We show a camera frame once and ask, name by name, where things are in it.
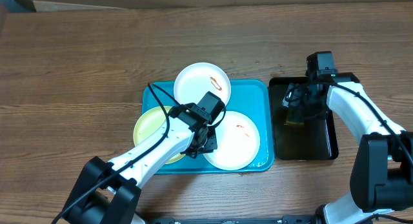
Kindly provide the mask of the green and yellow sponge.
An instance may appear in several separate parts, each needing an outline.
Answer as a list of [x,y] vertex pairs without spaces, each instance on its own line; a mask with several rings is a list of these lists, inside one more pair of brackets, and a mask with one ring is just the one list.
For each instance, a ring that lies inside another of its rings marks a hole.
[[303,126],[305,118],[303,111],[300,109],[288,109],[285,123],[291,126]]

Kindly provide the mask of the white plate with small stains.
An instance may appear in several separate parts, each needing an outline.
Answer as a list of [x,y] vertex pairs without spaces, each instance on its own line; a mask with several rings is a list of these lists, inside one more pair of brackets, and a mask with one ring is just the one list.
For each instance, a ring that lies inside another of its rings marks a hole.
[[239,170],[257,156],[261,144],[259,131],[246,115],[227,111],[215,131],[217,148],[212,153],[204,154],[204,157],[216,168]]

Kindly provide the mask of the white plate with ketchup streak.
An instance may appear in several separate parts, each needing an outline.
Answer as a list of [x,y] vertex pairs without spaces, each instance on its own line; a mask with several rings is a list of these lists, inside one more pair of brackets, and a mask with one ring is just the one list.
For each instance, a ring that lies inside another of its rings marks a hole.
[[231,96],[228,76],[212,63],[194,63],[184,68],[174,82],[174,98],[179,103],[198,103],[211,92],[225,105]]

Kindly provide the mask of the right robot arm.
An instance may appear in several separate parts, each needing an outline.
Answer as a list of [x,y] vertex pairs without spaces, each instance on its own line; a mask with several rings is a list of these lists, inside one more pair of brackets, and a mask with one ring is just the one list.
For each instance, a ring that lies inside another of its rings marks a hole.
[[307,57],[304,83],[292,83],[282,101],[288,125],[335,112],[359,144],[350,190],[322,205],[304,223],[372,223],[395,220],[412,207],[412,133],[389,119],[367,96],[359,79],[335,68],[332,52]]

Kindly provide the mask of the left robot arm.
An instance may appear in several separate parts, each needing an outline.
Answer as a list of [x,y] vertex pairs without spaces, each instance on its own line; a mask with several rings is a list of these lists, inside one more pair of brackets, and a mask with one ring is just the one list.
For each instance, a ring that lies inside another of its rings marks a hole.
[[211,92],[197,104],[165,110],[165,122],[138,146],[109,162],[89,160],[53,222],[143,223],[136,207],[145,183],[178,153],[195,158],[215,150],[215,120],[223,112],[224,102]]

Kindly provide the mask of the black water tray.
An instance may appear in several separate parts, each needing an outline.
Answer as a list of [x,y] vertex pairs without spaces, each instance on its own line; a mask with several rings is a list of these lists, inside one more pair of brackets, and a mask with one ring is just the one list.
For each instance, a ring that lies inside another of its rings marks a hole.
[[332,111],[323,117],[287,121],[290,110],[282,104],[285,94],[292,85],[306,81],[305,77],[274,77],[269,82],[275,155],[281,160],[336,159],[339,150]]

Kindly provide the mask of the turquoise plastic tray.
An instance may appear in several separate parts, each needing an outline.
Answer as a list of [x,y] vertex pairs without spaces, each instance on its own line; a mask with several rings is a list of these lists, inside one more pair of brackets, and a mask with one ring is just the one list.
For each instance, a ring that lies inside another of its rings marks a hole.
[[[267,86],[257,79],[233,79],[230,82],[232,91],[227,110],[240,112],[249,117],[256,125],[260,136],[260,147],[257,156],[238,172],[262,172],[268,170],[275,160],[274,138],[270,102]],[[224,173],[210,164],[204,156],[195,159],[185,156],[175,163],[165,164],[158,174],[207,174]]]

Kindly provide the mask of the yellow-green plate with ketchup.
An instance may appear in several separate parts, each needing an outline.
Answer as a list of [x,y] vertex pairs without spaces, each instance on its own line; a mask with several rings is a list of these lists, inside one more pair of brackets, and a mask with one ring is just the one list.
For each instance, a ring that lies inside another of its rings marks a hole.
[[154,107],[146,111],[137,120],[133,130],[133,142],[138,146],[142,141],[152,135],[165,122],[166,117],[161,107]]

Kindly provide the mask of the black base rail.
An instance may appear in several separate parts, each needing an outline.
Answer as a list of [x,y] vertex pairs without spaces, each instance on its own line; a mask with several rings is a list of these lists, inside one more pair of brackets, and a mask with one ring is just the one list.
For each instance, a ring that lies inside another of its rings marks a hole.
[[281,218],[239,218],[239,219],[174,219],[151,218],[149,224],[322,224],[316,215],[285,215]]

